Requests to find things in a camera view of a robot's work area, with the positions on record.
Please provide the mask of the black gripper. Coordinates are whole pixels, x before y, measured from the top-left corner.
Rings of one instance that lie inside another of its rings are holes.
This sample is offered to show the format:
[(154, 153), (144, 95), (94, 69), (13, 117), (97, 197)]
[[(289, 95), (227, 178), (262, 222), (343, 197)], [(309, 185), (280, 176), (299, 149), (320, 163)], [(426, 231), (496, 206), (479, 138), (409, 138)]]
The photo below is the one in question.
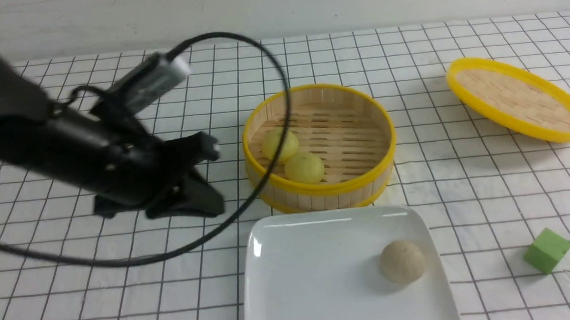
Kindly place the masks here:
[(142, 210), (149, 219), (172, 216), (215, 218), (226, 211), (223, 195), (197, 171), (215, 161), (218, 141), (205, 132), (162, 140), (137, 130), (136, 117), (126, 108), (98, 101), (92, 113), (104, 127), (119, 133), (105, 164), (105, 179), (94, 197), (93, 214), (113, 218)]

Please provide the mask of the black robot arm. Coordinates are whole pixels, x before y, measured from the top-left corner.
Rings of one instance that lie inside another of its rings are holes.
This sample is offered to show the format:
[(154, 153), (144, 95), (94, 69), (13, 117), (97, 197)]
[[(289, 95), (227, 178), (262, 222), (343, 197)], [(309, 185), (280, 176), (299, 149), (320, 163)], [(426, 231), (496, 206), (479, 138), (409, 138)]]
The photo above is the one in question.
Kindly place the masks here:
[(196, 170), (218, 160), (217, 140), (198, 132), (165, 141), (136, 118), (188, 75), (181, 59), (154, 53), (107, 90), (90, 87), (98, 101), (85, 115), (0, 57), (0, 161), (93, 193), (104, 218), (222, 215), (223, 195)]

